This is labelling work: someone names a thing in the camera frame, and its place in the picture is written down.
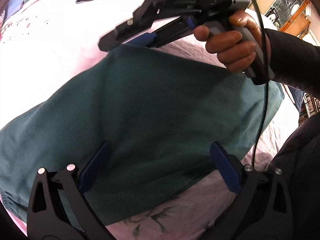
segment screw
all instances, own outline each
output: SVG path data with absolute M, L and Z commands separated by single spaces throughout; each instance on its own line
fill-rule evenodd
M 276 169 L 275 169 L 275 173 L 276 173 L 277 175 L 281 175 L 281 174 L 282 174 L 282 171 L 281 171 L 281 169 L 276 168 Z
M 253 167 L 252 167 L 251 165 L 249 165 L 249 164 L 247 164 L 246 166 L 244 166 L 244 169 L 245 169 L 246 171 L 253 171 Z
M 44 173 L 45 173 L 45 168 L 40 168 L 40 169 L 38 170 L 38 173 L 39 173 L 39 174 L 44 174 Z
M 75 166 L 74 164 L 69 164 L 69 165 L 67 166 L 67 170 L 68 170 L 68 171 L 73 171 L 75 168 L 76 168 L 76 166 Z

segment finger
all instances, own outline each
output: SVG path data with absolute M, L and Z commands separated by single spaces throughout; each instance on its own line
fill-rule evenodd
M 242 34 L 237 31 L 229 31 L 211 37 L 205 44 L 209 53 L 223 52 L 236 45 L 242 39 Z
M 193 34 L 198 41 L 207 41 L 209 29 L 204 25 L 200 25 L 193 30 Z
M 260 47 L 262 47 L 261 30 L 256 21 L 244 11 L 236 11 L 229 17 L 229 22 L 233 26 L 247 27 L 251 32 L 254 39 L 257 41 Z
M 241 73 L 244 69 L 249 67 L 256 58 L 256 52 L 252 52 L 249 56 L 246 56 L 236 62 L 227 65 L 227 69 L 233 73 Z
M 243 57 L 249 56 L 256 49 L 253 41 L 241 42 L 230 49 L 217 54 L 218 60 L 223 64 L 231 64 Z

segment black cable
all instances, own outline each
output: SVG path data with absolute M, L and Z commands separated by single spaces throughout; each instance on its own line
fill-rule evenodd
M 261 29 L 261 36 L 262 36 L 262 52 L 263 52 L 263 56 L 264 56 L 264 65 L 265 65 L 265 71 L 266 71 L 266 76 L 268 76 L 268 54 L 267 54 L 267 42 L 266 42 L 266 32 L 263 26 L 263 21 L 262 21 L 262 17 L 261 17 L 261 13 L 259 10 L 259 6 L 257 4 L 256 0 L 251 0 L 254 10 L 256 11 L 257 15 L 258 15 L 258 19 L 259 19 L 259 24 L 260 24 L 260 29 Z M 267 115 L 267 109 L 268 109 L 268 97 L 269 97 L 269 82 L 267 82 L 265 84 L 265 92 L 264 92 L 264 104 L 263 104 L 263 111 L 262 111 L 262 119 L 261 119 L 261 123 L 259 126 L 259 130 L 256 136 L 256 140 L 254 143 L 254 148 L 253 148 L 253 152 L 252 152 L 252 157 L 251 157 L 251 165 L 252 167 L 254 167 L 254 161 L 255 161 L 255 157 L 256 157 L 256 150 L 257 150 L 257 145 L 258 145 L 258 141 L 259 138 L 261 136 L 262 133 L 262 129 L 263 129 L 263 124 L 265 122 L 266 119 L 266 115 Z

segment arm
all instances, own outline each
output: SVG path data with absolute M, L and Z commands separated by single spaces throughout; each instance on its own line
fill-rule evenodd
M 320 47 L 290 34 L 266 30 L 271 45 L 274 81 L 320 98 Z

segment dark green fabric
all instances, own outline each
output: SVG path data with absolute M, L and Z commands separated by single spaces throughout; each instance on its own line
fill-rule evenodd
M 106 140 L 112 156 L 88 202 L 105 225 L 146 211 L 214 169 L 213 141 L 242 159 L 263 98 L 264 86 L 243 74 L 122 45 L 0 131 L 4 205 L 26 221 L 37 170 L 77 164 Z M 265 127 L 283 98 L 270 82 Z

